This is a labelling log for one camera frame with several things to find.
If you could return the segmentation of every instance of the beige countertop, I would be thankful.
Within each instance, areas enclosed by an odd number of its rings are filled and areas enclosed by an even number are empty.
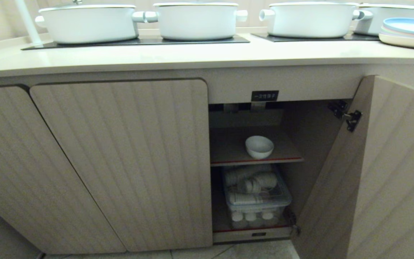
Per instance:
[[[414,49],[389,46],[379,41],[271,42],[248,33],[239,36],[250,40],[250,43],[21,51],[30,46],[27,39],[11,39],[0,41],[0,77],[317,64],[414,64]]]

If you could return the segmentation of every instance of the white cooking pot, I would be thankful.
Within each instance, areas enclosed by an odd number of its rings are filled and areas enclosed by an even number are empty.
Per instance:
[[[158,3],[145,21],[159,22],[161,36],[170,40],[215,40],[235,35],[236,21],[247,20],[235,3]]]
[[[366,10],[373,15],[359,21],[354,32],[378,36],[383,21],[388,18],[414,18],[414,6],[412,5],[373,5],[362,4],[360,10]]]
[[[134,5],[66,5],[39,13],[36,24],[47,28],[53,41],[64,44],[134,39],[136,22],[144,22],[144,12],[135,12]]]
[[[268,34],[281,37],[337,38],[348,33],[352,20],[371,15],[358,11],[355,3],[288,2],[261,10],[260,20],[268,21]]]

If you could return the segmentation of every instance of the wood grain cabinet door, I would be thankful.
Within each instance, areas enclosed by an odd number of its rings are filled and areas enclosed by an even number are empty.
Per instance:
[[[299,217],[301,259],[414,259],[414,88],[363,79]]]
[[[20,87],[0,88],[0,216],[48,254],[125,251]]]
[[[204,81],[38,85],[30,93],[129,251],[212,245]]]

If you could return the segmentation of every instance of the stack of plates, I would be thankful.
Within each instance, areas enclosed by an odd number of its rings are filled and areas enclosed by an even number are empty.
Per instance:
[[[389,18],[384,20],[379,39],[391,45],[414,47],[414,19]]]

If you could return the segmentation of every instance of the floor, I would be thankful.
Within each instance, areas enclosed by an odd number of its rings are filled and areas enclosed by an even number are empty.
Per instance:
[[[291,241],[123,254],[47,255],[44,259],[299,259]]]

